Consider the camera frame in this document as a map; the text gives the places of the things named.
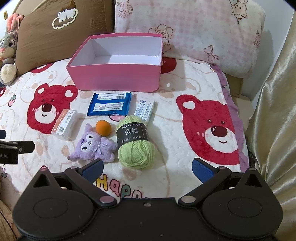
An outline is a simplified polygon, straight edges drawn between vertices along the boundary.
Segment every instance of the black robotic gripper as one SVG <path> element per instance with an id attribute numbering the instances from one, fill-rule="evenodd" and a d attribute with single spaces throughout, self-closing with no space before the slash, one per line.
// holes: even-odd
<path id="1" fill-rule="evenodd" d="M 101 160 L 64 173 L 42 167 L 13 210 L 23 235 L 19 241 L 277 240 L 282 208 L 254 168 L 234 173 L 196 158 L 192 170 L 203 184 L 178 203 L 174 198 L 117 203 L 92 184 L 103 169 Z"/>

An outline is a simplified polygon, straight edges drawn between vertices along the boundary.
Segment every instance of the green yarn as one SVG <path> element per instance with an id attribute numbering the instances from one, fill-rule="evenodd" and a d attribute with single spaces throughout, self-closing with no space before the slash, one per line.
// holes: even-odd
<path id="1" fill-rule="evenodd" d="M 146 125 L 146 123 L 138 116 L 129 115 L 121 120 L 117 129 L 121 126 L 139 122 Z M 143 169 L 146 167 L 152 167 L 155 155 L 155 146 L 150 141 L 132 141 L 122 145 L 118 150 L 118 159 L 120 163 L 125 167 Z"/>

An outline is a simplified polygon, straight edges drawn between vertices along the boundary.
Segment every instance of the black yarn label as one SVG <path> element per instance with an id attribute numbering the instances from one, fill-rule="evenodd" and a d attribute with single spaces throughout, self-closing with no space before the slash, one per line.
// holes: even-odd
<path id="1" fill-rule="evenodd" d="M 116 137 L 118 148 L 131 141 L 150 141 L 147 127 L 143 123 L 138 122 L 121 126 L 116 132 Z"/>

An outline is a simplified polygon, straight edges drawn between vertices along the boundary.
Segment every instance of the purple blanket trim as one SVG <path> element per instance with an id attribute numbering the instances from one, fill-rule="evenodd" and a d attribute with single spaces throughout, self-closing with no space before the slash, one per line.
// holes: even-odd
<path id="1" fill-rule="evenodd" d="M 233 126 L 234 126 L 235 137 L 237 140 L 237 146 L 239 150 L 240 169 L 241 169 L 241 172 L 245 172 L 249 168 L 249 159 L 242 152 L 244 148 L 244 125 L 242 120 L 239 118 L 237 106 L 234 104 L 229 91 L 225 88 L 225 86 L 227 86 L 228 84 L 227 79 L 224 77 L 221 69 L 217 65 L 211 65 L 211 67 L 213 70 L 215 70 L 216 74 L 218 75 L 221 86 L 222 86 L 223 95 L 226 100 L 226 103 L 230 112 L 230 116 L 233 122 Z"/>

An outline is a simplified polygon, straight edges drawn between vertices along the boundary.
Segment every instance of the white wall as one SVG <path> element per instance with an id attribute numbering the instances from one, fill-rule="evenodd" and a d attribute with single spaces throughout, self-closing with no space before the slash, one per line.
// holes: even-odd
<path id="1" fill-rule="evenodd" d="M 284 0 L 253 0 L 266 13 L 264 30 L 254 71 L 249 79 L 244 79 L 242 94 L 252 101 L 255 109 L 263 83 L 270 75 L 283 48 L 294 14 Z"/>
<path id="2" fill-rule="evenodd" d="M 7 11 L 8 16 L 10 16 L 15 9 L 19 0 L 11 0 L 0 10 L 0 38 L 5 35 L 6 30 L 6 20 L 4 20 L 4 12 Z"/>

